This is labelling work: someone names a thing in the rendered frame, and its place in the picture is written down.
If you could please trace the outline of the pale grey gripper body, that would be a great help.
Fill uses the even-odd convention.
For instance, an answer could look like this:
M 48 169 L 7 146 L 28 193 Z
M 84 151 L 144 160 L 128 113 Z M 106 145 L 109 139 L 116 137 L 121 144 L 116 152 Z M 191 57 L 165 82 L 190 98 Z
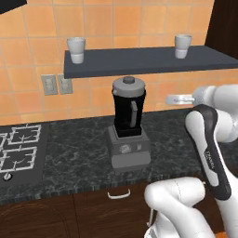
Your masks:
M 192 95 L 167 95 L 165 103 L 170 105 L 189 105 L 193 104 L 195 98 Z

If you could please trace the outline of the grey blender lid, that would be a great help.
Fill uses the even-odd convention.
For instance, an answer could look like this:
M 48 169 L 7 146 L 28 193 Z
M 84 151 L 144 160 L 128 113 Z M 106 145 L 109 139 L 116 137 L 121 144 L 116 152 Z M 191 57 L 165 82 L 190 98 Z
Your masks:
M 124 98 L 136 98 L 144 94 L 145 83 L 134 76 L 124 76 L 112 82 L 112 93 Z

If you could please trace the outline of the black blender jar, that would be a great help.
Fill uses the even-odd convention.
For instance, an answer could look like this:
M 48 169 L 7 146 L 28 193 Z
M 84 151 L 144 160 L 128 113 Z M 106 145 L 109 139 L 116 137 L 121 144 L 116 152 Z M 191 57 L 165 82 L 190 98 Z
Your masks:
M 134 98 L 113 96 L 115 108 L 114 126 L 119 138 L 141 135 L 140 123 L 145 96 L 146 93 Z M 130 126 L 133 109 L 137 110 L 137 115 L 135 125 Z

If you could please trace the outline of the grey blender base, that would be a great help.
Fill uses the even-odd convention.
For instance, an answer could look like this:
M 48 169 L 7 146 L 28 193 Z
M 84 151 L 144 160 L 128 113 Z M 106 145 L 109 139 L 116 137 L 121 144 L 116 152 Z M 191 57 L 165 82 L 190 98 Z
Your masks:
M 139 136 L 119 138 L 114 126 L 105 131 L 107 148 L 116 175 L 144 170 L 151 162 L 151 143 L 144 129 Z

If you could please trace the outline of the white cup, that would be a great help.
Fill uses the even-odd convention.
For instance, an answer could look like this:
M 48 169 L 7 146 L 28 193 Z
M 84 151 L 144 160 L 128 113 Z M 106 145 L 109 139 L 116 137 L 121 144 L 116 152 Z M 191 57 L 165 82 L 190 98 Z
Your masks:
M 185 59 L 192 42 L 192 37 L 187 34 L 178 34 L 175 36 L 175 57 Z
M 71 59 L 74 64 L 80 64 L 84 61 L 84 52 L 86 47 L 86 39 L 83 37 L 71 37 L 67 39 Z

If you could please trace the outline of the dark wooden cupboard door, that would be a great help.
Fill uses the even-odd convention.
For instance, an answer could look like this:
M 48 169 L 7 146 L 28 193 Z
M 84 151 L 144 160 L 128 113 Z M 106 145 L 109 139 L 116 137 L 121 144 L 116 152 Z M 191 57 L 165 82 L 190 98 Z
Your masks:
M 0 238 L 80 238 L 73 197 L 0 205 Z
M 73 196 L 80 238 L 144 238 L 151 210 L 144 200 L 146 182 Z M 129 197 L 111 200 L 110 195 L 131 191 Z

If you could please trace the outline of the black gas hob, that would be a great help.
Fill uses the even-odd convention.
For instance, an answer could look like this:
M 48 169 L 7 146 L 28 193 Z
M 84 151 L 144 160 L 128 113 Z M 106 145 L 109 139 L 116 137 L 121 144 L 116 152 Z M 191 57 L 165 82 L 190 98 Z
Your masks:
M 49 123 L 0 126 L 0 188 L 42 180 Z

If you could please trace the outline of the dark grey wall shelf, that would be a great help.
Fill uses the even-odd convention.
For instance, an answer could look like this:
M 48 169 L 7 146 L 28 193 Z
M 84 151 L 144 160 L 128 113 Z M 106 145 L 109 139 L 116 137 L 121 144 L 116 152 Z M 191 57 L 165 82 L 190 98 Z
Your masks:
M 86 50 L 81 64 L 74 64 L 66 50 L 63 73 L 65 78 L 73 79 L 235 68 L 238 59 L 208 46 L 191 46 L 185 59 L 177 59 L 175 48 L 169 46 Z

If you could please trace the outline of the dark wooden wall cupboard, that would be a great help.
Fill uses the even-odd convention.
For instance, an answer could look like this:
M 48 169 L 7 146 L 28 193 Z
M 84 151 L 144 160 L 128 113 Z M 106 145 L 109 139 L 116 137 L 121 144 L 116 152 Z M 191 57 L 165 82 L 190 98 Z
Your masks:
M 238 60 L 238 0 L 215 0 L 205 45 Z

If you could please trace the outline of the grey wall socket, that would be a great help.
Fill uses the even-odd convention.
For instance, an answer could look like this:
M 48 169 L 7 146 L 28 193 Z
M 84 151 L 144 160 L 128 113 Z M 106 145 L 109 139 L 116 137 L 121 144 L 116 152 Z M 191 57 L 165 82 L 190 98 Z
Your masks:
M 58 75 L 60 94 L 72 94 L 73 84 L 71 79 L 65 79 L 63 74 Z
M 58 94 L 55 74 L 42 74 L 41 80 L 46 96 Z

